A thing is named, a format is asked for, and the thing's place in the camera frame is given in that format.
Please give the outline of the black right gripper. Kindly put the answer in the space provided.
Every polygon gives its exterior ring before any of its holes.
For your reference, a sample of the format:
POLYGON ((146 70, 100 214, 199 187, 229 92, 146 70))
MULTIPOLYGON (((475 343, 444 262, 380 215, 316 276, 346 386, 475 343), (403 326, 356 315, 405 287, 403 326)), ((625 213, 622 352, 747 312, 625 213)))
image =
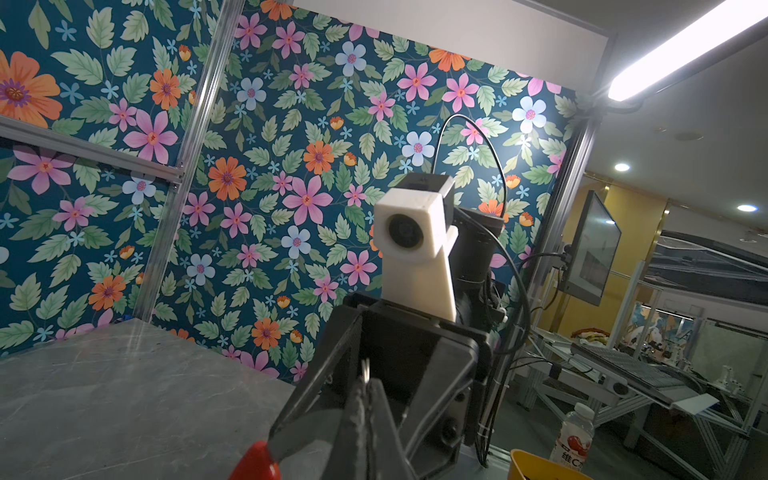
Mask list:
POLYGON ((461 448, 478 438, 492 363, 489 334, 362 294, 344 304, 333 310, 269 439, 304 414, 342 408, 367 360, 416 477, 444 476, 461 448))

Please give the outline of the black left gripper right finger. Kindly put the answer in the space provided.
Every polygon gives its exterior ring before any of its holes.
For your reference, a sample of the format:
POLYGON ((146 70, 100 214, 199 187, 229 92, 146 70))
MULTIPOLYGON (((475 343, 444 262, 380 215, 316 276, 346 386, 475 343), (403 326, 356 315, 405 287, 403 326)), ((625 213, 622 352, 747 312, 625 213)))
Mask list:
POLYGON ((365 387, 366 479, 415 479, 406 458, 383 384, 371 379, 365 387))

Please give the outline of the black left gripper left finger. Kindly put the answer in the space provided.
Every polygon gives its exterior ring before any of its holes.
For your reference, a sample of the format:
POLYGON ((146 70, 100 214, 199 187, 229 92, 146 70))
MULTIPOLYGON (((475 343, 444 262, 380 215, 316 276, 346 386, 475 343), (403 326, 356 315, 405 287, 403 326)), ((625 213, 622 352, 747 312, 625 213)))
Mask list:
POLYGON ((322 480, 367 478, 367 390, 362 379, 354 382, 342 411, 322 480))

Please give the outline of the silver keyring with keys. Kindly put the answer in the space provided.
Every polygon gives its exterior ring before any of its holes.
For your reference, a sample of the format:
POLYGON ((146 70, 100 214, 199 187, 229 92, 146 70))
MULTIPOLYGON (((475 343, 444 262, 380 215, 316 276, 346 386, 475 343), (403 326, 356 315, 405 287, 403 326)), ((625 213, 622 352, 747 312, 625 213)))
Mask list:
MULTIPOLYGON (((370 361, 362 361, 361 378, 371 380, 370 361)), ((298 453, 315 441, 326 441, 333 446, 344 406, 340 409, 313 411, 299 417, 272 435, 267 441, 253 444, 241 458, 232 479, 280 479, 279 463, 298 453)))

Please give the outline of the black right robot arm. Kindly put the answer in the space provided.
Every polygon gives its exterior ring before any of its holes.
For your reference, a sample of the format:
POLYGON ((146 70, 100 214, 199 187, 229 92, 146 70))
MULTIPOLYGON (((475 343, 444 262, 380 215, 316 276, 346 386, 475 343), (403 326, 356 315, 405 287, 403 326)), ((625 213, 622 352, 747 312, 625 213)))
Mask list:
POLYGON ((325 479, 437 479, 475 443, 503 318, 491 279, 499 221, 459 209, 450 256, 455 321, 355 293, 336 306, 314 359, 233 472, 277 479, 307 445, 331 447, 325 479))

